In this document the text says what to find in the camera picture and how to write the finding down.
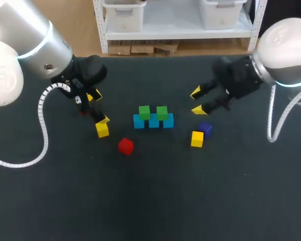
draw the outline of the blue cube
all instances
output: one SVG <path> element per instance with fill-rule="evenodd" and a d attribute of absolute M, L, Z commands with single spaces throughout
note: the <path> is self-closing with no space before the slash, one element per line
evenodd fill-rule
<path fill-rule="evenodd" d="M 212 132 L 213 132 L 213 126 L 212 124 L 208 122 L 202 122 L 199 127 L 197 128 L 199 132 L 204 133 L 204 138 L 208 139 L 211 137 Z"/>
<path fill-rule="evenodd" d="M 159 128 L 160 121 L 157 119 L 157 114 L 150 114 L 150 119 L 148 120 L 149 128 Z"/>
<path fill-rule="evenodd" d="M 133 119 L 134 119 L 134 128 L 135 129 L 145 128 L 145 122 L 142 119 L 140 119 L 139 114 L 134 114 Z"/>
<path fill-rule="evenodd" d="M 174 117 L 170 113 L 168 119 L 163 121 L 163 128 L 173 128 L 174 127 Z"/>

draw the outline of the cardboard box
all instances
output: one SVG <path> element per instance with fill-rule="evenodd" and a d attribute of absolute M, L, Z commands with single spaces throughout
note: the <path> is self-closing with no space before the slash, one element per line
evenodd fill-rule
<path fill-rule="evenodd" d="M 173 56 L 178 48 L 178 40 L 156 40 L 154 49 L 155 53 Z"/>
<path fill-rule="evenodd" d="M 116 55 L 130 55 L 131 40 L 116 40 L 108 42 L 108 53 Z"/>
<path fill-rule="evenodd" d="M 154 40 L 133 40 L 131 44 L 131 53 L 154 53 Z"/>

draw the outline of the red cube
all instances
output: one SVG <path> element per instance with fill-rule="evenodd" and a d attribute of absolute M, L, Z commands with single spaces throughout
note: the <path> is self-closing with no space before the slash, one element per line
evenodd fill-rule
<path fill-rule="evenodd" d="M 128 156 L 134 150 L 134 142 L 127 138 L 123 138 L 118 144 L 118 150 Z"/>

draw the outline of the dark blue cube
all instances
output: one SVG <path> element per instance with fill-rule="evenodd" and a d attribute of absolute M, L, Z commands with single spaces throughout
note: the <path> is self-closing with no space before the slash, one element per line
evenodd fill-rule
<path fill-rule="evenodd" d="M 208 122 L 202 122 L 197 130 L 204 133 L 205 139 L 209 139 L 213 132 L 213 126 Z"/>

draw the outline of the yellow cube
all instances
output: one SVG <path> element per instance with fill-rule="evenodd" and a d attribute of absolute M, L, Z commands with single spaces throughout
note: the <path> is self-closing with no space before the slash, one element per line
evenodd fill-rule
<path fill-rule="evenodd" d="M 204 133 L 203 132 L 192 132 L 192 147 L 202 147 L 204 140 Z"/>
<path fill-rule="evenodd" d="M 108 130 L 107 124 L 97 123 L 96 129 L 97 129 L 99 138 L 106 137 L 109 135 L 109 130 Z"/>

